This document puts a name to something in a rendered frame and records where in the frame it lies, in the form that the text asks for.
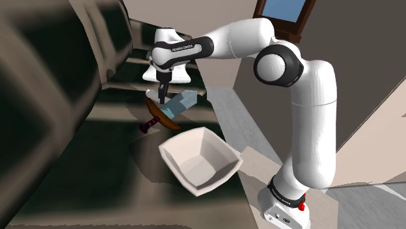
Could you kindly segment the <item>white flared vase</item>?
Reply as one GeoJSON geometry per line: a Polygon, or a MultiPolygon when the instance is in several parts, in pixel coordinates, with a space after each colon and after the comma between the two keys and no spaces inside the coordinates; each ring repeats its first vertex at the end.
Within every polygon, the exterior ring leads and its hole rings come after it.
{"type": "MultiPolygon", "coordinates": [[[[162,28],[162,29],[157,29],[154,37],[154,42],[159,42],[159,41],[166,41],[170,44],[172,43],[177,43],[177,42],[183,42],[184,39],[180,37],[175,29],[173,28],[162,28]]],[[[149,49],[146,58],[150,61],[150,65],[143,73],[142,78],[145,81],[152,81],[152,82],[157,82],[156,78],[156,69],[154,68],[152,64],[152,49],[149,49]]],[[[173,71],[172,71],[172,80],[170,81],[171,83],[190,83],[191,78],[188,75],[186,71],[186,64],[178,65],[175,66],[173,71]]]]}

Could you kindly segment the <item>white square bowl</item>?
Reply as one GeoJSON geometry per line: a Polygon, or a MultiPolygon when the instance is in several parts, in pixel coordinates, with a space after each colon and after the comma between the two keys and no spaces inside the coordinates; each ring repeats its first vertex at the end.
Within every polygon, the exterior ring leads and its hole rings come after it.
{"type": "Polygon", "coordinates": [[[162,159],[178,181],[195,196],[227,182],[240,168],[240,153],[208,128],[184,131],[161,145],[162,159]]]}

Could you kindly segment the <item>beige robot stand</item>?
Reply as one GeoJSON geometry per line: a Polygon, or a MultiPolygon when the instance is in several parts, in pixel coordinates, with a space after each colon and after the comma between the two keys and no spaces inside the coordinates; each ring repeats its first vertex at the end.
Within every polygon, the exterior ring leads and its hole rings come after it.
{"type": "MultiPolygon", "coordinates": [[[[267,184],[280,166],[249,146],[242,151],[241,158],[243,163],[238,174],[258,229],[279,229],[264,219],[263,211],[271,205],[267,184]]],[[[310,210],[310,229],[337,229],[337,201],[322,191],[311,189],[306,192],[306,204],[310,210]]]]}

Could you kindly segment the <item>dark grey-brown sofa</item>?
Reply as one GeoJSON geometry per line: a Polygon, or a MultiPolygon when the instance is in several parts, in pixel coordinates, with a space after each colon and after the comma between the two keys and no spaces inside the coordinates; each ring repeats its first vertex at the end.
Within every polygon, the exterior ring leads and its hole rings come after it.
{"type": "Polygon", "coordinates": [[[123,0],[0,0],[0,229],[257,229],[237,174],[194,196],[150,118],[156,26],[123,0]]]}

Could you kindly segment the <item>brown framed window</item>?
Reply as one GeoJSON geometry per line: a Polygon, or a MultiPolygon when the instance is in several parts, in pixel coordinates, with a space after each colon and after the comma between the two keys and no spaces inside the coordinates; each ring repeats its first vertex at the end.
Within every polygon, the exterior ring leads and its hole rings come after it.
{"type": "Polygon", "coordinates": [[[315,3],[316,0],[258,0],[253,18],[269,19],[278,39],[298,44],[315,3]]]}

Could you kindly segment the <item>dark purple handled tool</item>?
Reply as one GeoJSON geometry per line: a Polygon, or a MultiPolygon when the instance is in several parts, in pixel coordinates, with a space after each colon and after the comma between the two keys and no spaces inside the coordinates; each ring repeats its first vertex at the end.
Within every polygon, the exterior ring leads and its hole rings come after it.
{"type": "Polygon", "coordinates": [[[148,130],[149,130],[152,126],[154,126],[155,124],[157,124],[159,121],[160,121],[160,117],[155,116],[155,117],[153,117],[153,119],[151,119],[151,120],[149,120],[149,121],[147,121],[147,122],[145,122],[145,123],[143,123],[143,124],[140,124],[140,125],[139,125],[139,129],[140,129],[141,132],[147,134],[147,133],[148,133],[148,130]]]}

